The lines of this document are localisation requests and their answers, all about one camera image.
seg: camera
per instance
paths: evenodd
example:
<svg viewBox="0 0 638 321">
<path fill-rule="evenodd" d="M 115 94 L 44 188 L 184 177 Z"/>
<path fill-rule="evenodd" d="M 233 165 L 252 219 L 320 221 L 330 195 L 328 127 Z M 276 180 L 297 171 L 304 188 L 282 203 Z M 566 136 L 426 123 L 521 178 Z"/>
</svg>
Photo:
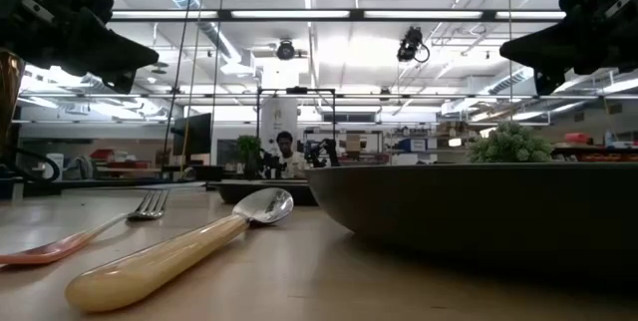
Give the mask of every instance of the camera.
<svg viewBox="0 0 638 321">
<path fill-rule="evenodd" d="M 295 57 L 295 48 L 292 47 L 292 41 L 284 40 L 279 43 L 277 48 L 277 58 L 282 61 L 290 61 Z"/>
<path fill-rule="evenodd" d="M 417 59 L 420 48 L 423 47 L 428 52 L 428 57 L 424 60 Z M 430 59 L 430 50 L 423 43 L 423 33 L 420 27 L 410 27 L 406 36 L 401 40 L 399 52 L 397 52 L 399 62 L 410 62 L 415 60 L 425 63 Z"/>
</svg>

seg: dark bowl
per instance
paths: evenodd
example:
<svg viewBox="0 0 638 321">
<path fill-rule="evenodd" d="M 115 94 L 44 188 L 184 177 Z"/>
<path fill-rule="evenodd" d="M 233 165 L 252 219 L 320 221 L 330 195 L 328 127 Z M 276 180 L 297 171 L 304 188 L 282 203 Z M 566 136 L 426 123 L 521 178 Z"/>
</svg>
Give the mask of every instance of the dark bowl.
<svg viewBox="0 0 638 321">
<path fill-rule="evenodd" d="M 307 170 L 320 206 L 364 237 L 453 259 L 638 280 L 638 163 Z"/>
</svg>

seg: table surface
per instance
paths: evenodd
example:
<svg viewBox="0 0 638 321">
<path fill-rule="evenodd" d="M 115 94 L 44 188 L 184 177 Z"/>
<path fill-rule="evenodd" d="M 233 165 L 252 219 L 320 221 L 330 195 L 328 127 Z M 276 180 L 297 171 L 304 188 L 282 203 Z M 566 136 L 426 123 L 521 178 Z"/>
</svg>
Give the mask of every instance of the table surface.
<svg viewBox="0 0 638 321">
<path fill-rule="evenodd" d="M 144 190 L 73 190 L 0 202 L 0 253 L 133 210 Z M 171 192 L 163 219 L 120 223 L 67 259 L 0 267 L 0 320 L 637 320 L 635 297 L 493 278 L 373 247 L 318 207 L 249 230 L 147 300 L 88 315 L 68 306 L 79 273 L 228 215 L 203 187 Z"/>
</svg>

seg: monitor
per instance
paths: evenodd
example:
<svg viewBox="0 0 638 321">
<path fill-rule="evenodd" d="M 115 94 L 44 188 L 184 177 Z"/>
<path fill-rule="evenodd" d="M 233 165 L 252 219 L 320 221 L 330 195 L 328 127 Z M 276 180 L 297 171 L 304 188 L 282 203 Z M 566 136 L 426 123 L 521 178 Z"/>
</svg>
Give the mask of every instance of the monitor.
<svg viewBox="0 0 638 321">
<path fill-rule="evenodd" d="M 170 129 L 172 137 L 172 154 L 181 156 L 184 151 L 186 138 L 186 124 L 188 124 L 188 142 L 185 148 L 186 161 L 190 162 L 191 155 L 210 154 L 210 119 L 211 114 L 175 120 Z"/>
</svg>

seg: person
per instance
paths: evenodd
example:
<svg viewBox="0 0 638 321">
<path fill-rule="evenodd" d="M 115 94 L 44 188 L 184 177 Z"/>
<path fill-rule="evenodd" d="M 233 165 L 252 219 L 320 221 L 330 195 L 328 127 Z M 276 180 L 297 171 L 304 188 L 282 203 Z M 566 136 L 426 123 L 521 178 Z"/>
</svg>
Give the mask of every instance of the person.
<svg viewBox="0 0 638 321">
<path fill-rule="evenodd" d="M 286 163 L 286 169 L 281 173 L 283 178 L 303 178 L 306 159 L 300 152 L 292 149 L 292 135 L 283 131 L 277 135 L 277 144 L 281 151 L 281 163 Z"/>
</svg>

